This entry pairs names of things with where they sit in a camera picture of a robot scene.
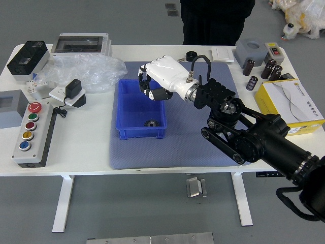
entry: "black gear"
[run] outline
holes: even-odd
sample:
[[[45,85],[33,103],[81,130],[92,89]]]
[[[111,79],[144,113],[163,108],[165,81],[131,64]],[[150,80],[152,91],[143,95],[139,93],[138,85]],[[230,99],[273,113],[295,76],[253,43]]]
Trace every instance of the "black gear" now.
[[[147,120],[143,126],[149,126],[149,127],[158,127],[160,126],[159,122],[154,120],[154,119],[150,119],[150,120]]]

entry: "plastic bag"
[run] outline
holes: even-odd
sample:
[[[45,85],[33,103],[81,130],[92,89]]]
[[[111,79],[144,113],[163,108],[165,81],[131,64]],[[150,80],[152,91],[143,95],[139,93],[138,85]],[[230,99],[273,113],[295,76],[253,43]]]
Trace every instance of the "plastic bag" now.
[[[36,84],[54,81],[69,83],[81,81],[87,93],[104,93],[127,73],[125,63],[117,58],[98,54],[76,54],[57,57],[54,64],[47,64],[34,78]]]
[[[317,39],[325,29],[325,0],[274,0],[272,9],[273,5],[285,12],[285,20],[294,25],[296,34]]]
[[[315,19],[321,17],[322,12],[324,11],[324,6],[324,0],[304,0],[301,2],[302,11]]]

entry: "robotic arm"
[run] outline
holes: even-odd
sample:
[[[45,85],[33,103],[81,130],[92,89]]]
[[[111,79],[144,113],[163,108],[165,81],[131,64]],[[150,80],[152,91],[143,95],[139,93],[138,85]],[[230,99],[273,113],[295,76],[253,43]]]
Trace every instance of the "robotic arm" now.
[[[194,64],[204,58],[208,64],[207,83],[202,78],[193,79]],[[197,109],[211,109],[207,127],[201,129],[202,136],[238,164],[264,160],[296,185],[280,188],[277,196],[294,213],[310,221],[325,222],[325,157],[319,159],[285,139],[290,128],[279,114],[263,115],[246,108],[235,93],[215,79],[210,78],[211,63],[205,56],[197,56],[187,71],[170,56],[163,56],[139,68],[140,90],[152,100],[167,100],[173,92]],[[153,78],[161,88],[150,89]],[[256,119],[250,122],[243,114]],[[237,130],[240,121],[246,130]],[[285,192],[301,191],[299,199],[313,214],[301,212],[284,196]]]

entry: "table leg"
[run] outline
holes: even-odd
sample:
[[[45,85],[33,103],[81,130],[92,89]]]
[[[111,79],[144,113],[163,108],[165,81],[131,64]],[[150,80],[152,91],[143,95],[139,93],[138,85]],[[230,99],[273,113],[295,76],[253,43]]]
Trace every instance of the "table leg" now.
[[[232,179],[235,189],[236,201],[242,226],[252,226],[253,221],[250,215],[247,196],[241,172],[233,172]]]
[[[64,232],[69,210],[70,197],[72,192],[74,176],[62,175],[62,187],[57,204],[52,232]]]

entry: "black power adapter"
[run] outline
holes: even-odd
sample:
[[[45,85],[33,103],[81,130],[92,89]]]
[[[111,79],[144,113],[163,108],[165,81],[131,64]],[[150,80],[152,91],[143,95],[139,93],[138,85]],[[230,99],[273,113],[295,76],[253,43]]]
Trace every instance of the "black power adapter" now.
[[[74,79],[66,86],[66,98],[73,99],[79,92],[81,92],[81,81],[78,79]]]

